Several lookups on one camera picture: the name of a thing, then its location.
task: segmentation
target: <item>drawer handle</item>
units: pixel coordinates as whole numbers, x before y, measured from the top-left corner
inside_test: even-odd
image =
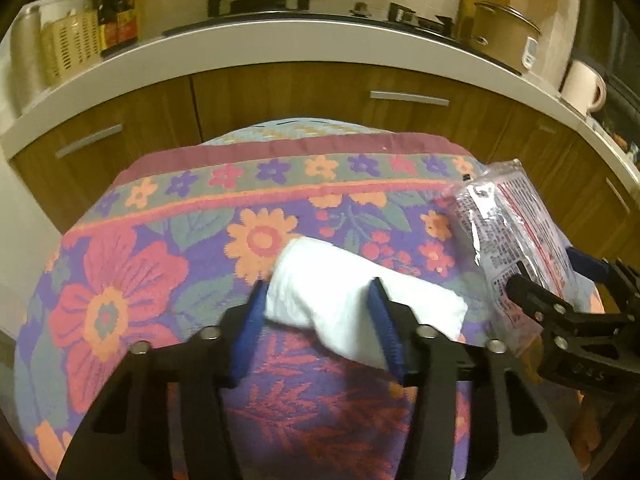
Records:
[[[75,142],[72,142],[70,145],[65,146],[64,148],[56,151],[56,158],[62,158],[67,156],[69,153],[76,152],[89,144],[93,144],[98,140],[105,139],[107,137],[111,137],[112,135],[119,134],[122,131],[122,124],[116,124],[115,126],[110,126],[109,128],[105,128],[100,130],[99,132],[92,133],[91,135],[87,135],[82,139],[78,139]]]
[[[608,178],[605,179],[607,181],[607,185],[611,188],[611,190],[613,191],[613,194],[618,198],[618,200],[620,200],[620,203],[622,204],[622,207],[625,208],[626,214],[631,213],[631,209],[629,209],[629,206],[626,204],[625,199],[622,198],[622,195],[620,195],[620,193],[618,193],[618,190],[616,189],[616,187],[613,185],[612,181],[610,181]]]
[[[439,97],[429,97],[427,95],[403,94],[402,92],[381,92],[372,90],[369,92],[372,99],[389,99],[391,101],[411,101],[412,103],[423,103],[426,105],[449,106],[448,99]]]

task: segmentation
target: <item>white mug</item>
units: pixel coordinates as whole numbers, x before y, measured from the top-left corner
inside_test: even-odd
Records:
[[[562,99],[584,116],[597,112],[604,106],[607,86],[593,68],[574,60],[564,81]]]

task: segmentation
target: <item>kitchen counter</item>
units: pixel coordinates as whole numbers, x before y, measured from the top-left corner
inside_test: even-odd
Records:
[[[268,62],[333,61],[404,68],[504,95],[578,132],[640,205],[640,172],[601,129],[591,128],[555,96],[436,34],[366,18],[281,14],[185,28],[140,44],[51,89],[0,134],[6,158],[95,105],[164,80],[217,68]]]

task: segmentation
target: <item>folded white cloth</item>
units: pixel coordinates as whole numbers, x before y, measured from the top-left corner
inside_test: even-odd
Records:
[[[265,316],[289,326],[313,328],[322,344],[335,353],[386,369],[366,305],[369,283],[376,277],[391,300],[411,307],[418,322],[452,340],[458,338],[467,306],[454,292],[306,237],[290,241],[278,257]]]

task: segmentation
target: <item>bottle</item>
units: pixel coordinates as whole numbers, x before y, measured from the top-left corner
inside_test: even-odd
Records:
[[[109,0],[94,0],[98,13],[98,40],[102,56],[110,54],[118,44],[116,13]]]
[[[118,24],[118,47],[138,40],[138,17],[135,0],[111,0]]]

